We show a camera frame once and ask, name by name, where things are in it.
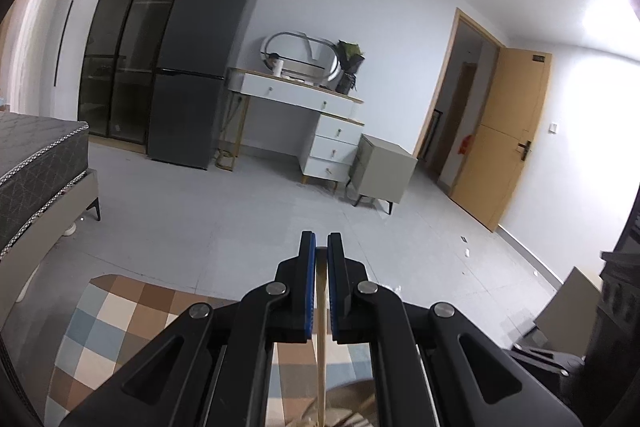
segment white desk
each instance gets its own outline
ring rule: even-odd
[[[239,69],[231,70],[228,89],[306,107],[317,113],[313,130],[298,156],[302,182],[305,183],[309,176],[335,182],[347,181],[364,127],[363,123],[354,119],[362,100],[296,80]],[[242,111],[233,156],[238,156],[245,117],[246,105]]]

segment refrigerator door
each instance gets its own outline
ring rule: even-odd
[[[158,68],[225,76],[235,65],[255,0],[175,0]]]
[[[223,78],[156,74],[147,155],[206,169],[217,146],[226,93]]]

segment rug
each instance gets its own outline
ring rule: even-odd
[[[91,279],[58,350],[45,405],[45,427],[58,427],[91,391],[197,302],[219,308],[233,301],[180,292],[122,275]],[[331,340],[330,331],[325,334],[327,389],[372,378],[367,344],[338,345]],[[314,331],[306,344],[274,346],[268,427],[284,427],[299,418],[315,399],[317,337]]]

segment metal screw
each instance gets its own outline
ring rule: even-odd
[[[438,317],[448,319],[449,317],[453,316],[453,314],[456,312],[456,309],[448,302],[439,302],[433,307],[433,312]]]
[[[358,283],[358,291],[365,295],[371,295],[378,291],[378,285],[371,281],[360,281]]]
[[[282,295],[286,291],[287,291],[287,285],[282,282],[274,281],[274,282],[270,282],[267,285],[267,293],[269,295]]]
[[[209,306],[203,303],[194,304],[191,308],[189,308],[189,316],[192,319],[203,319],[209,315]]]

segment bed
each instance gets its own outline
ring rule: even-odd
[[[0,112],[0,328],[62,233],[98,207],[88,125]]]

